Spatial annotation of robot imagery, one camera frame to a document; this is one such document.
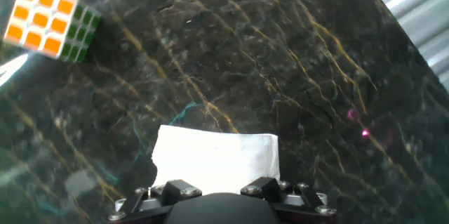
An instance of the white paper towel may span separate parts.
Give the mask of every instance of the white paper towel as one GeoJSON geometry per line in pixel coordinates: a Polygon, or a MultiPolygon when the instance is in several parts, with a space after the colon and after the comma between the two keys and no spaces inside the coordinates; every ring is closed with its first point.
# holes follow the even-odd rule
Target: white paper towel
{"type": "Polygon", "coordinates": [[[162,125],[152,159],[154,185],[183,179],[208,195],[240,194],[261,176],[279,180],[278,137],[272,134],[213,133],[162,125]]]}

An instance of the corrugated metal wall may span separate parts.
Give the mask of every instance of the corrugated metal wall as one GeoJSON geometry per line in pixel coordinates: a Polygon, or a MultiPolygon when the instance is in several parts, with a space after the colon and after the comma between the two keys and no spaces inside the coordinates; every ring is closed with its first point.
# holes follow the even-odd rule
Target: corrugated metal wall
{"type": "Polygon", "coordinates": [[[383,0],[449,90],[449,0],[383,0]]]}

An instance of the green sticker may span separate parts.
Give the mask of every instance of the green sticker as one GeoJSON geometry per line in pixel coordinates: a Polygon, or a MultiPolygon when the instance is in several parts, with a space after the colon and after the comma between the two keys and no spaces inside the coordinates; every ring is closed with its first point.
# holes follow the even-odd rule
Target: green sticker
{"type": "Polygon", "coordinates": [[[74,46],[72,48],[72,52],[70,52],[70,59],[75,61],[76,57],[78,56],[78,52],[79,52],[79,47],[74,46]]]}
{"type": "Polygon", "coordinates": [[[92,13],[90,11],[86,11],[86,13],[84,13],[83,23],[85,25],[89,25],[89,23],[91,22],[91,18],[92,18],[92,13]]]}
{"type": "Polygon", "coordinates": [[[93,33],[89,32],[89,33],[86,34],[86,39],[84,40],[84,43],[87,46],[89,46],[91,44],[91,42],[92,42],[92,39],[93,39],[93,33]]]}
{"type": "Polygon", "coordinates": [[[67,38],[73,39],[76,34],[76,25],[71,25],[67,33],[67,38]]]}
{"type": "Polygon", "coordinates": [[[93,20],[91,23],[92,28],[93,29],[97,28],[99,22],[100,22],[100,16],[93,17],[93,20]]]}
{"type": "Polygon", "coordinates": [[[70,45],[64,44],[64,47],[62,48],[61,55],[68,56],[70,53],[70,45]]]}
{"type": "Polygon", "coordinates": [[[81,52],[79,52],[78,58],[76,59],[77,62],[82,62],[84,60],[84,58],[86,57],[87,54],[87,50],[86,49],[81,49],[81,52]]]}
{"type": "Polygon", "coordinates": [[[83,15],[83,8],[80,6],[76,6],[75,12],[73,14],[73,18],[76,20],[79,20],[81,16],[83,15]]]}
{"type": "Polygon", "coordinates": [[[78,34],[76,35],[76,39],[78,41],[83,41],[84,40],[84,35],[86,34],[86,28],[80,28],[78,30],[78,34]]]}

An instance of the cube face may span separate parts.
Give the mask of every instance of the cube face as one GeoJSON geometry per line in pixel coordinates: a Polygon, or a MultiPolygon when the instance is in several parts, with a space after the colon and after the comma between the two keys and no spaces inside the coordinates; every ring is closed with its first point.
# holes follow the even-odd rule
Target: cube face
{"type": "Polygon", "coordinates": [[[80,0],[16,0],[4,40],[50,58],[81,62],[100,17],[80,0]]]}

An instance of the marble surface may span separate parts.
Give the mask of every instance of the marble surface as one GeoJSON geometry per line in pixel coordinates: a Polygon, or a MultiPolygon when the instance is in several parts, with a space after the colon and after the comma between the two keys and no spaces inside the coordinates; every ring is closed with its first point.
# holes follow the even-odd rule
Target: marble surface
{"type": "Polygon", "coordinates": [[[380,0],[84,1],[88,61],[30,53],[0,87],[2,223],[105,223],[161,124],[275,133],[341,223],[449,221],[449,95],[380,0]]]}

